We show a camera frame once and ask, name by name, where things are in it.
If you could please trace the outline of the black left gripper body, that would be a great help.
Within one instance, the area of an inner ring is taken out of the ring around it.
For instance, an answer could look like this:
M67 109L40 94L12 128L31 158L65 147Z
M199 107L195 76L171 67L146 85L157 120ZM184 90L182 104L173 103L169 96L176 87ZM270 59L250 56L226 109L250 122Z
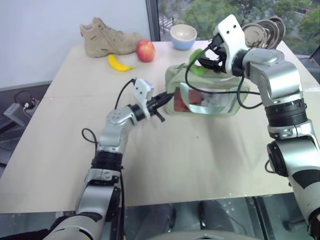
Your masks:
M147 102L147 110L149 113L154 113L158 108L163 105L163 100L161 96L155 96L150 101Z

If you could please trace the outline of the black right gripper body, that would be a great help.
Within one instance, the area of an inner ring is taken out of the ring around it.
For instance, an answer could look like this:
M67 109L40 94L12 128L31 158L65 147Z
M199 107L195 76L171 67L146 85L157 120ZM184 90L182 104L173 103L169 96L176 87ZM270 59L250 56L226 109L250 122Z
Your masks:
M219 66L223 67L223 73L226 73L226 58L227 58L227 53L224 47L221 46L215 46L212 51L218 56L217 59L219 60Z

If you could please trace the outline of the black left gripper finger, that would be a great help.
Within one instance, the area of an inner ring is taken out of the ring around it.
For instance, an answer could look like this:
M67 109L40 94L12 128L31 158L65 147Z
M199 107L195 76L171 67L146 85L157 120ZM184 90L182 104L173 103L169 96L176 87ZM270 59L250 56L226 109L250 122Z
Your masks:
M157 104L166 104L174 96L174 93L162 92L155 96Z
M157 116L162 123L165 121L165 118L158 112L157 108L153 109L153 115Z

